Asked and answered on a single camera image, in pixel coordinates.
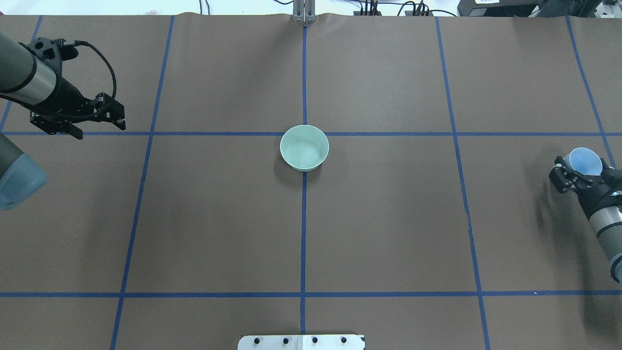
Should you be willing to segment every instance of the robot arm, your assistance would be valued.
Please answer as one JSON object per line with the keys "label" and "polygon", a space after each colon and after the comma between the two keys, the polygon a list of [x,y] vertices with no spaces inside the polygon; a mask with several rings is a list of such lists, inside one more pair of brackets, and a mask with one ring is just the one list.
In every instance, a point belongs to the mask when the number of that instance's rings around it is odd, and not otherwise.
{"label": "robot arm", "polygon": [[[93,100],[62,77],[62,62],[78,56],[76,47],[87,46],[97,53],[113,80],[113,94],[98,94]],[[116,96],[116,77],[110,63],[85,41],[36,38],[17,43],[0,32],[0,98],[30,110],[30,123],[44,132],[69,134],[81,140],[75,123],[105,121],[125,130],[125,111]],[[47,181],[37,163],[0,133],[0,209],[9,210],[28,198]]]}
{"label": "robot arm", "polygon": [[[100,93],[89,100],[62,77],[62,62],[77,57],[78,46],[90,47],[108,66],[112,97]],[[0,32],[0,72],[0,97],[29,109],[30,122],[50,135],[63,133],[82,139],[82,130],[74,125],[82,121],[105,121],[125,130],[124,107],[114,99],[114,70],[88,42],[40,37],[23,45]]]}
{"label": "robot arm", "polygon": [[[581,156],[573,159],[573,152]],[[573,191],[610,262],[611,277],[622,281],[622,170],[586,148],[555,159],[549,179],[559,193]]]}

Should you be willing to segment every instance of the bowl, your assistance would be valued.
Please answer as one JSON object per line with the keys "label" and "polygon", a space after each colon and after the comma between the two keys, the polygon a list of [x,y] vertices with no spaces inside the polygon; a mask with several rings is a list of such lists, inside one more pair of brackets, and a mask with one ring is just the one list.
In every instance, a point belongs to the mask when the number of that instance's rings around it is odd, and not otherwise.
{"label": "bowl", "polygon": [[298,171],[311,171],[328,156],[328,138],[312,125],[298,125],[281,138],[281,156]]}

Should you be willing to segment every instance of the grid line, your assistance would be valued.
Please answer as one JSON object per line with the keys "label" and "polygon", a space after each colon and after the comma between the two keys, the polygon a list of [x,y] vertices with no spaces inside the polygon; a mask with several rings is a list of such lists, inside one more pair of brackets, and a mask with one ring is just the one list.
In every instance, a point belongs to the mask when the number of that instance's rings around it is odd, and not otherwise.
{"label": "grid line", "polygon": [[[42,21],[43,21],[43,16],[39,16],[39,18],[37,19],[37,24],[35,25],[35,30],[34,32],[32,32],[32,37],[30,37],[30,41],[33,41],[37,37],[37,34],[39,33],[39,29],[41,28]],[[11,101],[8,101],[6,104],[4,113],[2,114],[2,120],[0,121],[0,132],[2,132],[2,129],[4,128],[4,124],[6,123],[6,120],[9,117],[9,112],[11,110],[12,104],[13,102]]]}
{"label": "grid line", "polygon": [[162,69],[160,71],[160,80],[157,87],[157,95],[155,96],[154,112],[151,118],[151,129],[149,130],[149,140],[147,141],[147,151],[145,152],[145,160],[142,166],[141,184],[138,189],[138,197],[136,199],[136,209],[134,211],[134,220],[132,222],[132,231],[129,236],[128,254],[126,256],[125,267],[123,269],[123,279],[121,281],[121,292],[119,295],[119,303],[117,305],[116,317],[114,319],[114,328],[112,340],[110,341],[110,350],[114,350],[116,347],[117,335],[119,334],[119,324],[121,322],[121,314],[123,312],[123,301],[125,297],[125,291],[128,285],[129,265],[132,260],[132,251],[134,249],[134,239],[136,238],[136,228],[138,226],[138,217],[141,211],[142,194],[145,188],[145,180],[147,178],[147,169],[149,167],[149,157],[151,156],[151,146],[154,139],[154,131],[156,129],[157,112],[160,105],[160,96],[162,95],[162,84],[164,83],[164,74],[166,72],[166,62],[169,57],[170,38],[173,34],[173,24],[175,22],[175,16],[170,17],[169,34],[166,39],[166,47],[164,49],[164,58],[162,59]]}
{"label": "grid line", "polygon": [[[302,124],[307,125],[307,26],[302,27]],[[302,205],[300,208],[300,333],[307,332],[307,172],[302,172]]]}
{"label": "grid line", "polygon": [[481,294],[480,269],[477,264],[477,252],[475,250],[475,238],[473,237],[473,225],[471,224],[471,213],[468,206],[467,187],[465,185],[464,172],[462,170],[462,159],[460,158],[460,144],[458,143],[458,133],[456,129],[456,121],[453,115],[452,94],[449,88],[449,77],[447,75],[447,64],[445,62],[445,52],[443,50],[443,37],[440,31],[440,21],[435,17],[436,33],[439,37],[440,63],[443,68],[443,80],[445,81],[445,94],[447,95],[447,107],[449,110],[449,120],[452,124],[453,147],[456,152],[456,162],[458,166],[458,175],[460,177],[460,187],[462,189],[462,202],[465,208],[466,220],[468,224],[468,236],[471,246],[471,259],[473,261],[473,273],[475,275],[475,286],[477,288],[477,298],[480,304],[481,328],[484,336],[484,345],[486,350],[490,350],[490,339],[488,337],[488,325],[486,324],[486,310],[484,308],[484,298]]}
{"label": "grid line", "polygon": [[594,96],[592,96],[592,90],[590,89],[590,84],[587,82],[587,77],[585,76],[585,71],[583,70],[583,64],[581,63],[581,57],[579,57],[579,51],[577,49],[577,43],[575,42],[575,34],[572,31],[572,25],[570,23],[570,17],[566,16],[566,26],[568,27],[568,33],[570,34],[570,41],[572,43],[572,50],[575,53],[575,59],[577,60],[577,65],[579,68],[579,72],[581,73],[581,78],[583,79],[583,86],[585,86],[585,91],[587,92],[587,97],[590,99],[590,105],[592,106],[592,111],[594,112],[594,117],[596,118],[596,123],[598,124],[598,129],[600,130],[600,134],[603,138],[603,143],[605,144],[605,149],[607,150],[607,155],[609,156],[610,164],[615,168],[616,163],[613,159],[613,154],[611,153],[611,148],[609,148],[609,142],[607,141],[607,136],[605,134],[605,129],[603,127],[603,123],[600,120],[600,115],[598,114],[598,109],[596,108],[596,103],[594,102]]}
{"label": "grid line", "polygon": [[[453,136],[450,131],[325,131],[326,136]],[[5,131],[9,136],[50,136],[43,131]],[[283,136],[284,131],[85,131],[85,136]],[[602,137],[603,133],[521,132],[521,131],[457,131],[458,136],[505,136],[505,137]],[[604,133],[605,136],[622,136],[622,133]]]}
{"label": "grid line", "polygon": [[[620,295],[622,290],[500,290],[500,291],[310,291],[306,298],[429,298],[429,297]],[[0,298],[119,298],[120,293],[73,291],[5,291]],[[135,292],[124,298],[300,298],[297,291],[266,292]]]}

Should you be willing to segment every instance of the wire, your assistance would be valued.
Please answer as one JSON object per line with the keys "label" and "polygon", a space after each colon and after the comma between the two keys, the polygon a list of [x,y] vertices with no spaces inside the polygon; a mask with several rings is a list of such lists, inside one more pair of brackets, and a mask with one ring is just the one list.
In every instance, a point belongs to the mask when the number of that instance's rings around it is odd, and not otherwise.
{"label": "wire", "polygon": [[378,2],[370,0],[369,2],[369,16],[378,16]]}
{"label": "wire", "polygon": [[417,5],[417,7],[416,7],[416,8],[414,9],[414,11],[412,12],[411,16],[414,16],[415,14],[416,14],[417,16],[419,16],[419,15],[421,14],[421,10],[423,10],[423,9],[424,9],[424,8],[423,8],[423,6],[424,6],[424,1],[423,1],[423,0],[421,0],[421,2],[419,3],[419,5]]}
{"label": "wire", "polygon": [[404,4],[401,4],[402,7],[399,8],[399,11],[397,12],[397,15],[399,16],[400,13],[402,13],[402,10],[404,9],[404,6],[408,5],[408,4],[412,4],[412,12],[416,11],[416,7],[417,4],[415,4],[414,1],[406,1]]}
{"label": "wire", "polygon": [[587,3],[588,3],[588,1],[587,1],[587,0],[584,0],[584,1],[583,1],[583,6],[581,7],[581,11],[579,11],[579,12],[575,12],[575,13],[576,13],[576,15],[575,15],[575,16],[578,16],[578,17],[582,17],[582,16],[583,16],[583,12],[585,11],[585,6],[587,5]]}
{"label": "wire", "polygon": [[404,3],[403,2],[381,2],[381,1],[378,1],[376,4],[380,4],[380,5],[403,5]]}
{"label": "wire", "polygon": [[445,10],[427,10],[427,11],[422,12],[422,14],[423,13],[430,13],[430,12],[444,12],[444,13],[449,13],[453,17],[458,17],[457,15],[455,15],[455,14],[449,12],[449,11],[445,11]]}
{"label": "wire", "polygon": [[104,57],[104,54],[102,54],[101,51],[99,51],[95,46],[93,46],[89,42],[81,41],[81,40],[76,40],[74,42],[74,46],[87,46],[87,47],[90,47],[91,50],[95,51],[95,53],[104,61],[104,63],[108,67],[108,70],[110,71],[110,76],[113,79],[113,94],[112,94],[112,96],[110,96],[110,101],[108,101],[105,105],[103,105],[98,111],[96,111],[95,113],[91,113],[89,115],[68,115],[68,114],[57,113],[57,112],[54,112],[54,111],[44,110],[43,108],[39,108],[37,106],[33,106],[30,103],[22,102],[20,100],[17,100],[15,98],[8,97],[8,96],[5,96],[5,95],[2,95],[2,98],[5,98],[5,99],[7,99],[9,101],[12,101],[12,102],[15,102],[15,103],[17,103],[19,105],[22,105],[22,106],[26,107],[27,109],[32,110],[33,112],[35,112],[36,114],[39,114],[39,115],[57,116],[59,118],[65,118],[65,119],[69,119],[69,120],[80,120],[80,121],[84,121],[84,120],[87,120],[89,118],[93,118],[95,116],[99,116],[102,111],[105,111],[110,106],[110,104],[112,104],[112,102],[114,102],[114,98],[116,97],[117,86],[116,86],[116,76],[114,74],[113,66],[110,65],[110,62],[108,62],[106,57]]}

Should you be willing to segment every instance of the brown table surface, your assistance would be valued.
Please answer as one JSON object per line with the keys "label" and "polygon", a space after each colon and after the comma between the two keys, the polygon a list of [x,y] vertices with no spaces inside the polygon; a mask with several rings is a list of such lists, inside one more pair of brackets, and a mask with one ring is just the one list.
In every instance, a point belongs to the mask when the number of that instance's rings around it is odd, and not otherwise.
{"label": "brown table surface", "polygon": [[[619,349],[622,289],[548,172],[622,163],[617,19],[0,16],[87,40],[127,131],[47,136],[0,102],[49,183],[0,213],[1,349]],[[64,64],[110,92],[87,48]],[[288,167],[308,123],[330,154]]]}

